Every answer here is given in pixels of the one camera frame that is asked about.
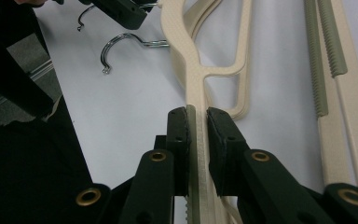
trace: beige plastic hanger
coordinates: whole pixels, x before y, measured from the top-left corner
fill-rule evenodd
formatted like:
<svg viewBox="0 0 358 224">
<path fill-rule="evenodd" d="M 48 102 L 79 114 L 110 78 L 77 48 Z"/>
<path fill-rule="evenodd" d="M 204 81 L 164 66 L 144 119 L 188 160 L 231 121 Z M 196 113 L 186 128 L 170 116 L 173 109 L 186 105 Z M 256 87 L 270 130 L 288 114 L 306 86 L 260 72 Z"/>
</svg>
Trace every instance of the beige plastic hanger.
<svg viewBox="0 0 358 224">
<path fill-rule="evenodd" d="M 209 149 L 206 126 L 206 110 L 211 101 L 205 90 L 207 77 L 232 77 L 240 75 L 239 92 L 246 92 L 246 69 L 248 67 L 248 42 L 252 1 L 244 0 L 241 10 L 241 26 L 236 60 L 229 67 L 210 67 L 200 63 L 200 55 L 193 38 L 202 22 L 220 1 L 199 0 L 183 13 L 185 0 L 160 0 L 162 30 L 171 46 L 172 63 L 179 82 L 186 90 L 187 113 L 192 131 L 190 155 L 190 188 L 187 214 L 188 223 L 230 223 L 224 202 L 217 198 L 208 170 Z M 238 118 L 246 111 L 245 94 L 241 94 L 238 109 L 228 110 Z"/>
</svg>

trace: metal hanger hook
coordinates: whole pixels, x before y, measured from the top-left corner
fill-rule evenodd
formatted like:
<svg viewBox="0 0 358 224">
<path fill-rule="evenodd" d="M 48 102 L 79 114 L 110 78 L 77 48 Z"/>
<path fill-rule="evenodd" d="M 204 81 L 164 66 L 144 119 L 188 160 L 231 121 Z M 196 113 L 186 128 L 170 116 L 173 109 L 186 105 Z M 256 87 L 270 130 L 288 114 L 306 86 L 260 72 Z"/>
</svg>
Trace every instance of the metal hanger hook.
<svg viewBox="0 0 358 224">
<path fill-rule="evenodd" d="M 84 16 L 87 12 L 89 12 L 89 11 L 92 10 L 93 8 L 95 8 L 95 6 L 88 7 L 86 10 L 84 10 L 84 11 L 80 14 L 79 18 L 77 19 L 77 22 L 78 22 L 79 25 L 80 25 L 80 26 L 77 26 L 78 32 L 80 32 L 80 31 L 83 29 L 83 27 L 84 27 L 84 23 L 81 21 L 81 19 L 83 18 L 83 16 Z"/>
<path fill-rule="evenodd" d="M 143 41 L 143 39 L 141 39 L 141 37 L 139 37 L 138 35 L 134 35 L 134 34 L 131 34 L 131 33 L 125 33 L 125 34 L 117 35 L 113 39 L 111 39 L 109 42 L 107 42 L 107 44 L 104 46 L 103 51 L 101 53 L 101 63 L 104 66 L 104 69 L 103 69 L 104 74 L 109 74 L 110 70 L 111 70 L 111 66 L 106 61 L 106 55 L 107 55 L 108 51 L 118 41 L 123 40 L 123 39 L 127 39 L 127 38 L 138 40 L 138 42 L 142 46 L 147 47 L 147 48 L 167 48 L 167 47 L 170 46 L 167 43 L 166 40 L 156 40 L 156 41 L 147 41 L 146 42 L 146 41 Z"/>
<path fill-rule="evenodd" d="M 148 4 L 141 4 L 138 5 L 139 7 L 156 7 L 158 3 L 148 3 Z"/>
</svg>

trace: bolt hole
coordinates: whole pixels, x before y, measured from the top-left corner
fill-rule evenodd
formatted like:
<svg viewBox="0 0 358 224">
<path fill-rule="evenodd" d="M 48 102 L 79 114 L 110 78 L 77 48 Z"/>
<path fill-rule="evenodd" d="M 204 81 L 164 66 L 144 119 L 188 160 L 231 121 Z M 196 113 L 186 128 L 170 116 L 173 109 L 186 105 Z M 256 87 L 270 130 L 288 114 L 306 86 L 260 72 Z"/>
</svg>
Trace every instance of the bolt hole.
<svg viewBox="0 0 358 224">
<path fill-rule="evenodd" d="M 358 192 L 353 189 L 340 189 L 338 191 L 339 197 L 347 203 L 358 206 Z"/>
<path fill-rule="evenodd" d="M 149 157 L 152 161 L 164 161 L 167 158 L 167 156 L 162 152 L 154 152 L 150 154 Z"/>
<path fill-rule="evenodd" d="M 81 191 L 76 197 L 76 203 L 80 206 L 92 205 L 101 198 L 101 191 L 99 189 L 91 188 Z"/>
<path fill-rule="evenodd" d="M 298 218 L 298 220 L 300 220 L 302 223 L 305 223 L 305 224 L 315 224 L 316 223 L 315 217 L 309 213 L 306 213 L 306 212 L 298 212 L 297 218 Z"/>
<path fill-rule="evenodd" d="M 149 224 L 152 223 L 152 215 L 149 212 L 141 212 L 136 216 L 136 222 L 139 224 Z"/>
<path fill-rule="evenodd" d="M 264 152 L 254 152 L 252 158 L 256 161 L 269 161 L 269 155 Z"/>
</svg>

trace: black mechanical arm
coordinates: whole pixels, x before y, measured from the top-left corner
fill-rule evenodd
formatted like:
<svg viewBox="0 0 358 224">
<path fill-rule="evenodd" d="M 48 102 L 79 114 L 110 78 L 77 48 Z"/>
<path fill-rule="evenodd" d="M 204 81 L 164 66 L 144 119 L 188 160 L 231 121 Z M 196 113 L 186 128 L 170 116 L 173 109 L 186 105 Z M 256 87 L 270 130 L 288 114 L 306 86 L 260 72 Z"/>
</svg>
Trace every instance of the black mechanical arm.
<svg viewBox="0 0 358 224">
<path fill-rule="evenodd" d="M 332 184 L 323 194 L 301 186 L 271 153 L 250 149 L 228 113 L 208 111 L 210 173 L 219 196 L 237 196 L 244 223 L 358 223 L 358 188 Z M 174 196 L 188 193 L 186 109 L 168 114 L 167 135 L 141 158 L 135 176 L 115 189 L 76 192 L 77 223 L 172 223 Z"/>
<path fill-rule="evenodd" d="M 62 5 L 64 0 L 53 0 Z M 84 5 L 93 4 L 118 24 L 137 30 L 157 0 L 79 0 Z"/>
</svg>

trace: white table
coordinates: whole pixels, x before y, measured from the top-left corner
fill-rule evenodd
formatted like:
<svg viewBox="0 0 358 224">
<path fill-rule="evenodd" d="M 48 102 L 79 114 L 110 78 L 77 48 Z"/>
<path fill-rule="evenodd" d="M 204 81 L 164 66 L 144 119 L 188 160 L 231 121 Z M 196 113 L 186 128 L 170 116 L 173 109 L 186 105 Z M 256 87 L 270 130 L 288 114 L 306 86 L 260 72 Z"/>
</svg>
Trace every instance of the white table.
<svg viewBox="0 0 358 224">
<path fill-rule="evenodd" d="M 204 64 L 233 62 L 240 3 L 223 1 L 201 27 L 196 43 Z M 358 52 L 358 1 L 344 0 L 344 5 Z M 143 49 L 133 40 L 112 47 L 113 70 L 104 75 L 103 46 L 128 31 L 95 8 L 78 32 L 77 18 L 87 7 L 76 0 L 63 6 L 49 1 L 35 12 L 92 179 L 114 188 L 135 174 L 155 135 L 166 133 L 167 113 L 186 105 L 185 92 L 169 50 Z M 164 39 L 159 16 L 156 7 L 131 32 L 145 40 Z M 300 184 L 322 191 L 303 1 L 254 1 L 251 43 L 250 109 L 236 123 L 251 148 L 270 151 Z M 235 79 L 211 83 L 219 105 L 232 105 Z M 184 223 L 183 216 L 176 221 Z"/>
</svg>

